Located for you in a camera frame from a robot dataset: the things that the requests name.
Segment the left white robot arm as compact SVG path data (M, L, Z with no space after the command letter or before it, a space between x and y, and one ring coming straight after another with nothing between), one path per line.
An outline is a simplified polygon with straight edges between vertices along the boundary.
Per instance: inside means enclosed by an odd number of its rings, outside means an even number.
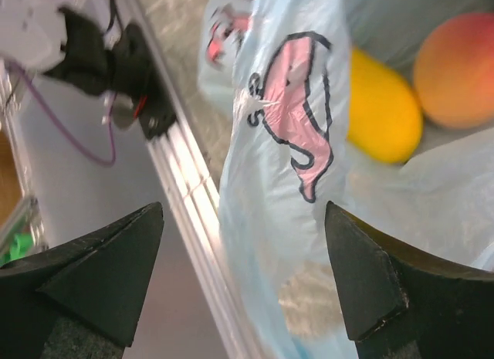
M91 96L110 89L103 31L71 0L1 0L1 59Z

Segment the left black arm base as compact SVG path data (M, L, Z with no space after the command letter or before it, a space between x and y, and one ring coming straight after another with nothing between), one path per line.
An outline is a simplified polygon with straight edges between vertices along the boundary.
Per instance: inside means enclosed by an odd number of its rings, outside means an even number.
M139 124L147 140L166 134L177 120L175 109L137 23L125 28L111 55L115 66L110 90L116 94L112 121L120 130Z

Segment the light blue plastic bag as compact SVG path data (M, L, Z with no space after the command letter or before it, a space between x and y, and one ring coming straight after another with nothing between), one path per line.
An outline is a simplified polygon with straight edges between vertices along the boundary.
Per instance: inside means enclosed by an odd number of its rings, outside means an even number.
M219 231L270 358L360 358L347 336L325 231L329 202L434 256L493 274L493 120L428 119L415 58L449 19L493 0L209 0L198 85L232 121ZM347 139L357 47L401 74L424 119L404 164Z

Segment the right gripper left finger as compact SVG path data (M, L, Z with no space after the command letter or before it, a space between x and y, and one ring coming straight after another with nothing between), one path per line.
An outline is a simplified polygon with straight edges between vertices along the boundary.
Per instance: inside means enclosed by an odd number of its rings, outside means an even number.
M159 202L1 268L3 358L121 358L164 227Z

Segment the orange fake peach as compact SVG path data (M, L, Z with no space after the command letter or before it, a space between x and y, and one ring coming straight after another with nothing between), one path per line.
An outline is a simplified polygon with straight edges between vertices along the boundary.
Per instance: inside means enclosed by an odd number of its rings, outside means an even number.
M493 14L447 20L423 42L413 84L425 115L454 130L493 120Z

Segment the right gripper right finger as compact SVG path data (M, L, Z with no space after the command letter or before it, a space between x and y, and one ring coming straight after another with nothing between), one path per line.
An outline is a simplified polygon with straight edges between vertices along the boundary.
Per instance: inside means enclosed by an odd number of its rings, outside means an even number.
M360 358L491 358L493 274L439 258L332 202L327 248Z

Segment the yellow fake mango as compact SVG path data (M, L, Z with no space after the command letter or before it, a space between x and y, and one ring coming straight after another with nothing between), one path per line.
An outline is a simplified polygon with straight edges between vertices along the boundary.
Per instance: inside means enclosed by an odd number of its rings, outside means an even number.
M424 119L406 79L357 47L350 65L347 139L385 164L404 164L418 147Z

